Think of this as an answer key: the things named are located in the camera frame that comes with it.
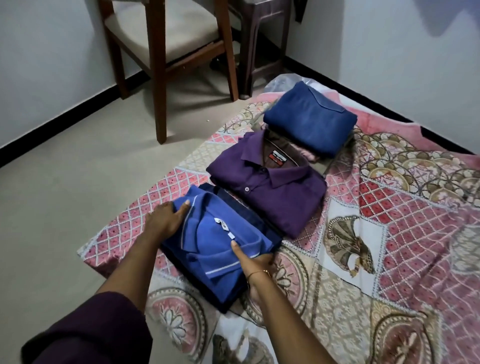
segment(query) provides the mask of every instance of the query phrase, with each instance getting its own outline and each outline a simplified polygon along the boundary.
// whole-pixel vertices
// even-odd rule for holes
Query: forearm
[[[335,364],[280,288],[266,274],[255,276],[264,324],[279,364]]]
[[[144,312],[157,250],[158,242],[141,234],[96,293],[121,293]]]

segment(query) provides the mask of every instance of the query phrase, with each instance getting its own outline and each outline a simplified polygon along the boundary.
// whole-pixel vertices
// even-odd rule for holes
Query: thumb
[[[235,253],[237,258],[239,259],[240,265],[243,265],[243,263],[245,263],[248,259],[250,259],[241,250],[240,246],[237,244],[237,242],[235,240],[232,240],[230,245],[232,246],[233,253]]]
[[[178,211],[175,213],[175,216],[178,217],[180,221],[183,221],[185,216],[187,216],[188,210],[190,210],[190,200],[185,201]]]

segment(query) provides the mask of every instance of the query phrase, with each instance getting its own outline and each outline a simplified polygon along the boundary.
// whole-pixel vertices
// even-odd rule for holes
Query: person
[[[152,337],[144,311],[157,250],[181,226],[189,205],[186,201],[174,212],[167,202],[148,214],[144,231],[95,295],[29,340],[21,350],[22,362],[148,363]],[[250,259],[235,241],[231,246],[260,306],[278,362],[335,363],[270,278],[272,255]]]

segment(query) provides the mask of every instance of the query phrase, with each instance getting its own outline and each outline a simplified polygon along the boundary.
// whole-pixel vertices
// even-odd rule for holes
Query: purple collar
[[[247,141],[247,145],[243,150],[241,159],[262,166],[264,138],[266,136],[273,141],[281,138],[269,130],[261,130],[253,133],[253,135]],[[308,161],[293,147],[289,145],[289,148],[287,148],[286,151],[288,152],[289,156],[298,164],[298,167],[267,168],[273,188],[277,188],[305,177],[310,169]]]

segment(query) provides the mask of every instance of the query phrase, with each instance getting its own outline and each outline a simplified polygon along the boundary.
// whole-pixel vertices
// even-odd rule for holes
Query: hand
[[[173,203],[165,202],[146,215],[145,229],[142,235],[160,245],[175,234],[190,209],[190,200],[185,201],[177,212],[173,212]]]
[[[258,294],[258,283],[268,278],[268,275],[263,270],[268,270],[270,275],[273,274],[273,267],[271,265],[273,261],[273,254],[262,254],[255,258],[249,258],[240,248],[236,241],[232,240],[232,250],[240,261],[243,274],[249,280],[250,285],[250,297],[256,303],[260,302],[260,295]]]

